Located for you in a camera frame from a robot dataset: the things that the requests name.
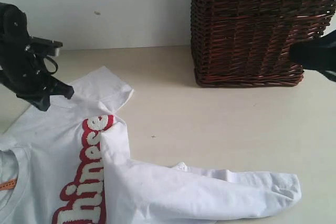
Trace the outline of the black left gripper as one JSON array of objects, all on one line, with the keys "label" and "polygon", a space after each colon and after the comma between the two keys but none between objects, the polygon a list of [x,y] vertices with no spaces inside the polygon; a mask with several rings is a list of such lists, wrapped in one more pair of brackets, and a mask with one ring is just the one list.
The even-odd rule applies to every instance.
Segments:
[{"label": "black left gripper", "polygon": [[31,51],[27,16],[17,6],[1,3],[1,84],[40,111],[50,107],[50,97],[70,100],[72,86],[53,77],[58,70],[53,57]]}]

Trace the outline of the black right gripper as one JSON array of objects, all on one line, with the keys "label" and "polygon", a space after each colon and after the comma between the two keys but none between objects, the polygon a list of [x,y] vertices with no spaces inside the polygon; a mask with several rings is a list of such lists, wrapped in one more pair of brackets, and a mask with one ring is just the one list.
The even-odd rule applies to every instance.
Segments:
[{"label": "black right gripper", "polygon": [[323,37],[291,45],[289,59],[335,82],[335,30]]}]

